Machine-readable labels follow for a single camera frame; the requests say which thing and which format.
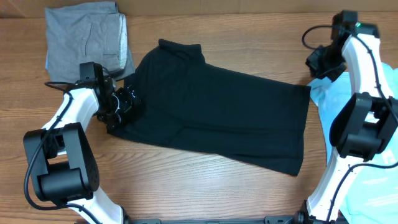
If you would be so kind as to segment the black t-shirt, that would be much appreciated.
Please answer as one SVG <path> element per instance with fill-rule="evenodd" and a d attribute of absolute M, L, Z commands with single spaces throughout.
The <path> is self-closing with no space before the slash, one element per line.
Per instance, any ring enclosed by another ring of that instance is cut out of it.
<path fill-rule="evenodd" d="M 205 61 L 200 45 L 164 39 L 128 84 L 138 102 L 113 136 L 298 175 L 308 86 L 216 67 Z"/>

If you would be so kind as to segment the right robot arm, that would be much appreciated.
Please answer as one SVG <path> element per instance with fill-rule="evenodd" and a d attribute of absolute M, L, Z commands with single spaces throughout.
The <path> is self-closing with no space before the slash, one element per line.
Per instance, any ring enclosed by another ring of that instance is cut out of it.
<path fill-rule="evenodd" d="M 359 22 L 358 12 L 333 16 L 332 43 L 313 48 L 306 59 L 313 78 L 336 81 L 349 71 L 351 98 L 333 120 L 333 147 L 315 191 L 289 223 L 340 223 L 340 206 L 363 167 L 381 154 L 397 129 L 397 100 L 382 69 L 377 25 Z"/>

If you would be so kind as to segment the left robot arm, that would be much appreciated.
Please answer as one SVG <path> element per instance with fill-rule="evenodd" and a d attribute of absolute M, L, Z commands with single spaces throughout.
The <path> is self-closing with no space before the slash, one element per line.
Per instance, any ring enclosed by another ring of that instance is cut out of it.
<path fill-rule="evenodd" d="M 80 64 L 75 83 L 47 82 L 63 92 L 63 103 L 42 128 L 23 138 L 28 168 L 24 195 L 37 210 L 69 208 L 87 223 L 131 223 L 122 206 L 100 187 L 98 166 L 86 137 L 96 116 L 111 132 L 123 127 L 140 99 L 131 87 L 117 88 L 115 73 L 95 62 Z"/>

